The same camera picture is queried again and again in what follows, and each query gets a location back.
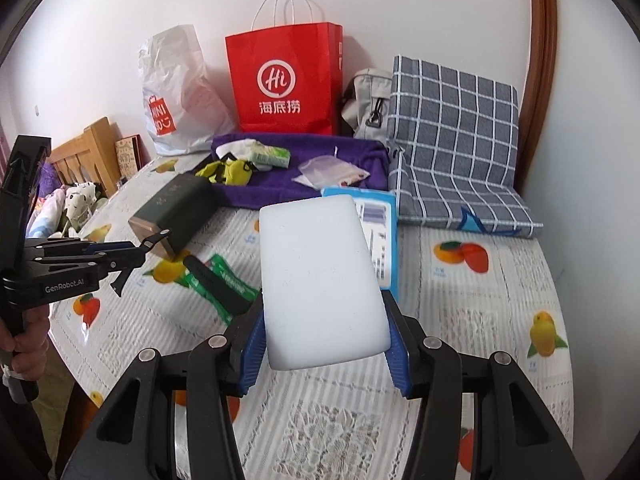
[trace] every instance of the plastic bag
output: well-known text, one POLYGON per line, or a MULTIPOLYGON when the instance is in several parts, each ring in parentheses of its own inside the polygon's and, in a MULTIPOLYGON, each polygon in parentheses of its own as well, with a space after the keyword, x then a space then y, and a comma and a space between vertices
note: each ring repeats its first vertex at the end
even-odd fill
POLYGON ((145 42, 138 53, 146 130, 158 155, 206 152, 211 138, 235 130, 206 79, 193 25, 179 25, 145 42))
POLYGON ((350 186, 370 175, 368 171, 332 155, 316 156, 301 164, 298 169, 303 181, 294 180, 305 185, 308 182, 310 187, 317 190, 327 186, 350 186))

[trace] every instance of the fruit pattern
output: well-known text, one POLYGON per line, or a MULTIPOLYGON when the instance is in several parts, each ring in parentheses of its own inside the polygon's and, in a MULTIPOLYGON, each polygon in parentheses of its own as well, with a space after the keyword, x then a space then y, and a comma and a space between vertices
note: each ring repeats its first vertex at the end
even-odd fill
POLYGON ((109 234, 109 231, 111 231, 111 224, 103 225, 91 231, 86 239, 91 242, 96 242, 97 244, 102 244, 107 234, 109 234))
POLYGON ((166 173, 167 171, 175 171, 175 163, 178 162, 177 158, 172 158, 162 164, 159 164, 153 171, 156 173, 166 173))
POLYGON ((89 398, 94 402, 96 406, 98 406, 98 408, 100 408, 102 406, 102 403, 104 402, 104 399, 102 398, 102 394, 100 394, 100 392, 91 392, 89 394, 89 398))
POLYGON ((533 325, 529 330, 531 346, 527 358, 538 354, 540 357, 550 357, 556 348, 569 348, 569 345, 556 332, 556 322, 551 314, 541 310, 533 317, 533 325))
POLYGON ((72 308, 78 316, 82 316, 82 328, 88 330, 100 312, 100 300, 89 292, 76 298, 72 308))
POLYGON ((436 245, 433 254, 445 264, 457 265, 466 262, 469 269, 478 274, 489 271, 489 254, 478 244, 452 240, 436 245))
POLYGON ((474 430, 460 428, 458 462, 462 466, 462 469, 471 473, 471 468, 474 463, 474 430))
POLYGON ((182 261, 189 256, 189 254, 189 251, 181 251, 178 257, 172 262, 162 260, 152 270, 145 272, 144 276, 152 276, 158 283, 177 283, 178 285, 188 288, 189 283, 184 279, 187 269, 182 261))

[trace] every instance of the book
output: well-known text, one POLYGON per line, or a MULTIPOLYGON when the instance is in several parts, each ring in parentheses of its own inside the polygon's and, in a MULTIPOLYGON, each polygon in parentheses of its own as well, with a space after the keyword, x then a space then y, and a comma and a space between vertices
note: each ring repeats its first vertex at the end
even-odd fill
POLYGON ((171 234, 152 252, 165 260, 173 260, 217 209, 209 181, 191 173, 181 173, 143 205, 129 219, 129 225, 140 241, 171 229, 171 234))
POLYGON ((140 160, 140 136, 125 137, 116 143, 116 155, 120 174, 130 179, 142 167, 140 160))

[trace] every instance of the orange fruit print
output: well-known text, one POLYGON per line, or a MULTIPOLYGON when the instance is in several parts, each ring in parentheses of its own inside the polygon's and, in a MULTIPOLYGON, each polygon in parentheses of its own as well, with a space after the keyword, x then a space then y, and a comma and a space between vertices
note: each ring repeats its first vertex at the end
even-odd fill
POLYGON ((82 323, 89 328, 100 312, 100 300, 89 292, 76 298, 72 308, 75 314, 82 316, 82 323))
MULTIPOLYGON (((177 390, 175 393, 175 403, 180 404, 180 406, 187 405, 187 391, 186 390, 177 390)), ((231 417, 231 422, 236 420, 238 416, 238 412, 240 411, 240 399, 237 397, 227 397, 226 405, 229 408, 229 416, 231 417)))
POLYGON ((462 469, 471 473, 471 468, 474 465, 474 430, 469 430, 467 434, 460 439, 458 462, 460 462, 462 469))
POLYGON ((457 265, 465 262, 469 269, 478 274, 489 271, 489 254, 478 244, 452 240, 436 245, 433 254, 445 264, 457 265))

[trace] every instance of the green package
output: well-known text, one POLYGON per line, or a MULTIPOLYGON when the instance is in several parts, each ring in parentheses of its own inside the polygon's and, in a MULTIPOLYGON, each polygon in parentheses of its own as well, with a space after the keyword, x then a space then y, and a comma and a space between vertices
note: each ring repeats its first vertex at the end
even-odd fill
MULTIPOLYGON (((255 298, 258 297, 258 291, 238 278, 231 270, 231 267, 229 267, 229 264, 219 254, 214 254, 210 260, 206 262, 206 266, 209 267, 209 270, 211 270, 215 275, 221 278, 232 291, 236 292, 246 300, 253 302, 255 298)), ((195 276, 188 272, 184 279, 189 283, 189 286, 193 290, 207 301, 213 303, 213 306, 218 311, 220 319, 222 319, 226 325, 231 323, 233 316, 228 313, 226 308, 216 298, 214 298, 202 285, 200 285, 200 282, 195 276)))
POLYGON ((266 164, 267 166, 275 166, 276 168, 289 167, 291 153, 284 148, 276 146, 265 146, 260 142, 256 142, 251 147, 249 161, 254 164, 266 164))

